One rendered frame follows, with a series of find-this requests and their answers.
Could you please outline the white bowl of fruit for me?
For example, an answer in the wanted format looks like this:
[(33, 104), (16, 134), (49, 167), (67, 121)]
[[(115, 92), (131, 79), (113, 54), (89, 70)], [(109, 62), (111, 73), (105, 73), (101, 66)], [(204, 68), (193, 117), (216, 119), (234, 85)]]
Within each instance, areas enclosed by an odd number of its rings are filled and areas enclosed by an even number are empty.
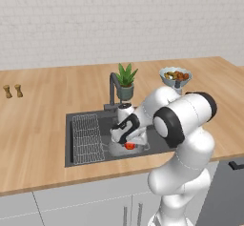
[(166, 67), (159, 71), (163, 83), (182, 94), (182, 88), (192, 79), (190, 71), (179, 67)]

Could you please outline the dark grey sink basin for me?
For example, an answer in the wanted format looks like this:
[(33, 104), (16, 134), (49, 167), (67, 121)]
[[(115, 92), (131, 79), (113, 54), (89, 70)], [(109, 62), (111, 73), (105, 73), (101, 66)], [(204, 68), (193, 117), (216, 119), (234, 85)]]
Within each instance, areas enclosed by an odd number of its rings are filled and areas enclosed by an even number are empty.
[(79, 166), (73, 163), (73, 141), (72, 141), (72, 118), (76, 115), (92, 114), (95, 113), (98, 118), (98, 124), (103, 143), (103, 150), (106, 161), (113, 161), (117, 159), (125, 159), (137, 156), (144, 156), (150, 154), (163, 154), (174, 152), (175, 148), (170, 148), (166, 141), (155, 131), (153, 125), (147, 128), (148, 148), (127, 150), (125, 147), (119, 147), (119, 152), (114, 150), (112, 146), (112, 137), (110, 128), (117, 121), (116, 113), (109, 111), (95, 111), (86, 113), (68, 113), (66, 115), (66, 145), (65, 145), (65, 166)]

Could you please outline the wooden shaker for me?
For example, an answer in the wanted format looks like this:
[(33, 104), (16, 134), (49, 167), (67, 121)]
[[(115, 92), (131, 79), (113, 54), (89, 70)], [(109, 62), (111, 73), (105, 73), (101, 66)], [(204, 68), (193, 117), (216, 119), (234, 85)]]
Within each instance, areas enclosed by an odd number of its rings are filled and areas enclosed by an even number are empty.
[(12, 98), (12, 95), (10, 93), (10, 86), (9, 85), (5, 85), (5, 86), (3, 86), (3, 89), (6, 92), (6, 98)]
[(17, 91), (17, 97), (23, 97), (23, 93), (21, 91), (21, 85), (20, 84), (15, 84), (14, 85), (14, 88), (16, 89)]

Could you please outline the green plant in grey pot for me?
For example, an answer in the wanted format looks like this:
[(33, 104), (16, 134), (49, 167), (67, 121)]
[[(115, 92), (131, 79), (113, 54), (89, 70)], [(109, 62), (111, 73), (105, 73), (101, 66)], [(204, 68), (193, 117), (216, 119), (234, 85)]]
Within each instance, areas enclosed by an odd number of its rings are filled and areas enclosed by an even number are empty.
[(116, 77), (119, 82), (120, 90), (117, 92), (117, 97), (121, 101), (129, 101), (133, 97), (133, 80), (137, 70), (132, 71), (132, 64), (124, 68), (121, 63), (118, 64), (119, 73)]

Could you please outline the grey cupboard door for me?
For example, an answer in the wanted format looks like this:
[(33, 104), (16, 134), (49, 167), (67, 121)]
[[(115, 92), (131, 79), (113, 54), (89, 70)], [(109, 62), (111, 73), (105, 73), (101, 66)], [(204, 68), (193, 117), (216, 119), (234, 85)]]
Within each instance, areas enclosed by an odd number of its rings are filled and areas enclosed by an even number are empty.
[(75, 185), (33, 193), (45, 226), (123, 226), (131, 196), (106, 184)]
[(32, 193), (0, 196), (0, 226), (44, 226)]
[(157, 212), (161, 196), (151, 192), (148, 186), (148, 174), (134, 175), (135, 188), (132, 191), (132, 223), (137, 226), (138, 203), (143, 203), (141, 226), (148, 226), (150, 219)]

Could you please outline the dark grey sink faucet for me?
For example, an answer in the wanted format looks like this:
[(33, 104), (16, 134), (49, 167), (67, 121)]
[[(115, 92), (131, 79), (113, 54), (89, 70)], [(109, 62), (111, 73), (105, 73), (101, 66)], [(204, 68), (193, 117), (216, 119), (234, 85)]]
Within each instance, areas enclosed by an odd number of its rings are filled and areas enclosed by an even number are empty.
[(121, 90), (120, 83), (117, 79), (117, 76), (114, 72), (110, 74), (110, 103), (104, 105), (105, 111), (115, 111), (121, 102), (115, 103), (114, 102), (114, 90)]

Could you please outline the dark grey dishwasher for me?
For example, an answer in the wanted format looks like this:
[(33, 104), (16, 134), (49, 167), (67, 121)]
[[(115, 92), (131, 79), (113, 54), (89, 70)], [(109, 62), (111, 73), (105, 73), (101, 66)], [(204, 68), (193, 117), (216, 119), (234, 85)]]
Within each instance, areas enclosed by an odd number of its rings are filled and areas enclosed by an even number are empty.
[(244, 169), (234, 171), (230, 161), (244, 164), (244, 156), (219, 162), (196, 226), (244, 225)]

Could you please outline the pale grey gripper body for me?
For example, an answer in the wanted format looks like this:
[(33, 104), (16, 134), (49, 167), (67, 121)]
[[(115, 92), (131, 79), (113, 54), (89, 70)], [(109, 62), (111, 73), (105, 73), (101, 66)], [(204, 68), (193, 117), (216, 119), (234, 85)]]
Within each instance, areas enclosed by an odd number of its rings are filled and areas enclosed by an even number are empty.
[(147, 129), (142, 129), (139, 135), (129, 140), (128, 143), (138, 149), (147, 149), (149, 145)]

